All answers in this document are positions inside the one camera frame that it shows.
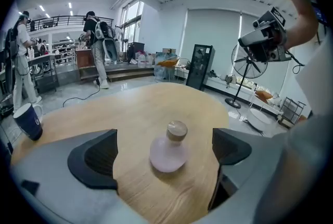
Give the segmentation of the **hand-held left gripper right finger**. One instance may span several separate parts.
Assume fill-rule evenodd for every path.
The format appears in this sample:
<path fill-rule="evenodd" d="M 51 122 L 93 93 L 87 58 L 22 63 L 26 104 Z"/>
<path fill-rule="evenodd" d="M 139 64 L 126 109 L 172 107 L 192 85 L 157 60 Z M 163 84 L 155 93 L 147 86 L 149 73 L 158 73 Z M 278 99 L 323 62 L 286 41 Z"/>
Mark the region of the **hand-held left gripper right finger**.
<path fill-rule="evenodd" d="M 212 150 L 219 168 L 208 205 L 208 222 L 253 222 L 275 171 L 284 136 L 265 138 L 214 128 Z"/>

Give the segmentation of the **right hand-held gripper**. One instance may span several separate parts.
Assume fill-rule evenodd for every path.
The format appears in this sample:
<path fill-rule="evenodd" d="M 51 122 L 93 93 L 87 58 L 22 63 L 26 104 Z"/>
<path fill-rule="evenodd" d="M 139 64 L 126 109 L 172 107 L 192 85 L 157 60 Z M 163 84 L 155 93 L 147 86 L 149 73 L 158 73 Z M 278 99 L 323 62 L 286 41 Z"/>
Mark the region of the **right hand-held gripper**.
<path fill-rule="evenodd" d="M 287 41 L 286 20 L 272 7 L 253 22 L 254 30 L 241 36 L 238 43 L 249 47 L 255 60 L 260 62 L 288 61 L 284 44 Z"/>

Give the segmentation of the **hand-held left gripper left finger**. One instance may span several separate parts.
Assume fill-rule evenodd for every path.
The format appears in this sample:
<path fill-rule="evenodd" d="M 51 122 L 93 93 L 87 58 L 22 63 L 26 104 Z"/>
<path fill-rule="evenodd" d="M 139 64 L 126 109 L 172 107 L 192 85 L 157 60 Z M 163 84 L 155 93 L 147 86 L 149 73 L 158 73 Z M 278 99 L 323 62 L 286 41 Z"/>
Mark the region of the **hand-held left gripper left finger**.
<path fill-rule="evenodd" d="M 147 223 L 118 195 L 117 130 L 80 134 L 35 148 L 12 168 L 47 223 Z"/>

